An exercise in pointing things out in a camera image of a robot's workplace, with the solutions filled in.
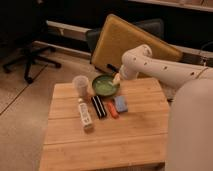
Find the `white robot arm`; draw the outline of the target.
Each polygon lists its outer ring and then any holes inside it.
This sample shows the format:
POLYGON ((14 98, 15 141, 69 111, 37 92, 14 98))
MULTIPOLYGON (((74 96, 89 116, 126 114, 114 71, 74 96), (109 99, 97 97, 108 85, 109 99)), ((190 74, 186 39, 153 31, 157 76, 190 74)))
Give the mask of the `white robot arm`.
POLYGON ((121 67, 113 83, 137 79, 140 73, 174 88, 180 88, 189 82, 213 86, 213 67, 155 59, 151 47, 147 44, 123 53, 121 67))

